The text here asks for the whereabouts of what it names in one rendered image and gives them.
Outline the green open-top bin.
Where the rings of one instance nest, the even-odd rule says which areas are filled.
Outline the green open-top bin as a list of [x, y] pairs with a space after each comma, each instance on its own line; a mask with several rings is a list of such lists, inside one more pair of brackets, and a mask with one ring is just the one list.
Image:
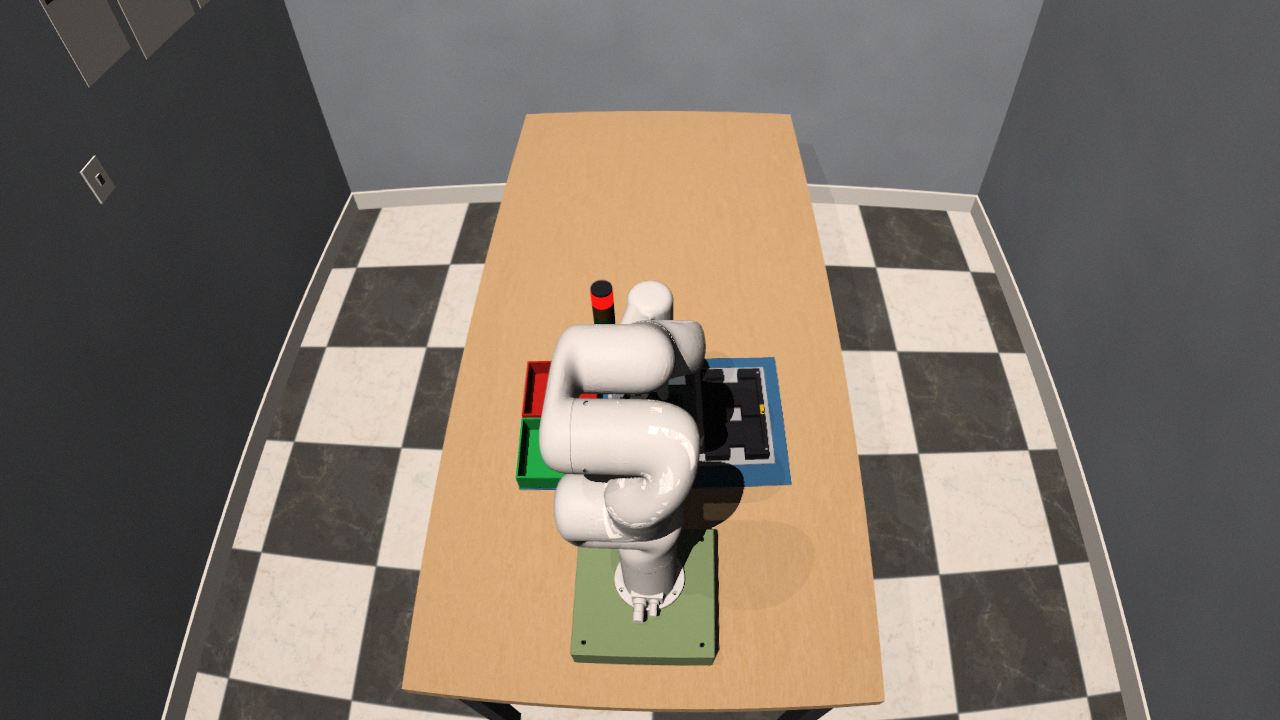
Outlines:
[[554, 471], [543, 461], [539, 447], [541, 418], [521, 418], [516, 480], [518, 488], [557, 488], [564, 473]]

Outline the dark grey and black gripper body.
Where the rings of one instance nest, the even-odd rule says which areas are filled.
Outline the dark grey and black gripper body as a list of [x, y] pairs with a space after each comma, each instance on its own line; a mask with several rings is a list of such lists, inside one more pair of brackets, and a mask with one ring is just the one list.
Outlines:
[[[649, 393], [643, 395], [643, 398], [646, 398], [648, 395]], [[669, 397], [669, 380], [660, 389], [657, 389], [657, 395], [659, 396], [660, 400], [667, 400]]]

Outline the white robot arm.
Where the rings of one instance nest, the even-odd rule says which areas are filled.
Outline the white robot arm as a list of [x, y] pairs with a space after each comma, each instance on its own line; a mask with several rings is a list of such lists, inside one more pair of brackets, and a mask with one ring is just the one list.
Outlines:
[[614, 585], [634, 623], [644, 611], [657, 618], [684, 591], [677, 541], [700, 434], [675, 404], [579, 397], [652, 393], [698, 373], [705, 351], [698, 322], [673, 320], [669, 288], [644, 281], [630, 290], [620, 324], [570, 325], [550, 361], [539, 447], [547, 466], [564, 473], [556, 527], [571, 544], [618, 550]]

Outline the red bin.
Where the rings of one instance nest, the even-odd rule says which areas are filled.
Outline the red bin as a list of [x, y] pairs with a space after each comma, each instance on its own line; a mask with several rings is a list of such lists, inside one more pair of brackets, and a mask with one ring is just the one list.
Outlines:
[[541, 407], [547, 392], [547, 380], [550, 370], [550, 361], [529, 361], [525, 389], [522, 418], [541, 416]]

